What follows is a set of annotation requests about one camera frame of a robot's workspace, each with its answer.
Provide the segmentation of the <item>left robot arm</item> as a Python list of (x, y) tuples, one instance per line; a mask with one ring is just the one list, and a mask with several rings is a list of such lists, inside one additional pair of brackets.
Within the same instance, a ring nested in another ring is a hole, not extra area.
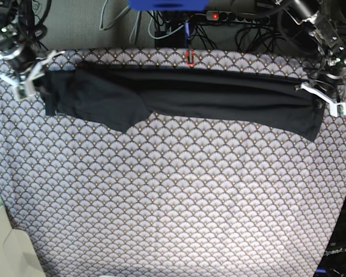
[(329, 114), (338, 117), (346, 115), (346, 103), (340, 98), (338, 86), (344, 84), (346, 76), (346, 40), (342, 39), (330, 19), (321, 12), (318, 1), (274, 1), (280, 8), (277, 25), (281, 27), (286, 12), (298, 25), (308, 23), (309, 35), (317, 43), (321, 57), (319, 68), (307, 73), (307, 81), (296, 87), (323, 100)]

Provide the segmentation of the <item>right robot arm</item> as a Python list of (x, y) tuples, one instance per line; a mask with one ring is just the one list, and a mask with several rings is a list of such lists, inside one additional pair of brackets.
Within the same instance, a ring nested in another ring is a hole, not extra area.
[(11, 86), (18, 101), (37, 94), (46, 95), (45, 68), (64, 51), (51, 50), (38, 56), (35, 46), (47, 34), (44, 25), (51, 9), (46, 1), (44, 12), (37, 20), (32, 1), (0, 1), (0, 60), (9, 64), (12, 71), (0, 75)]

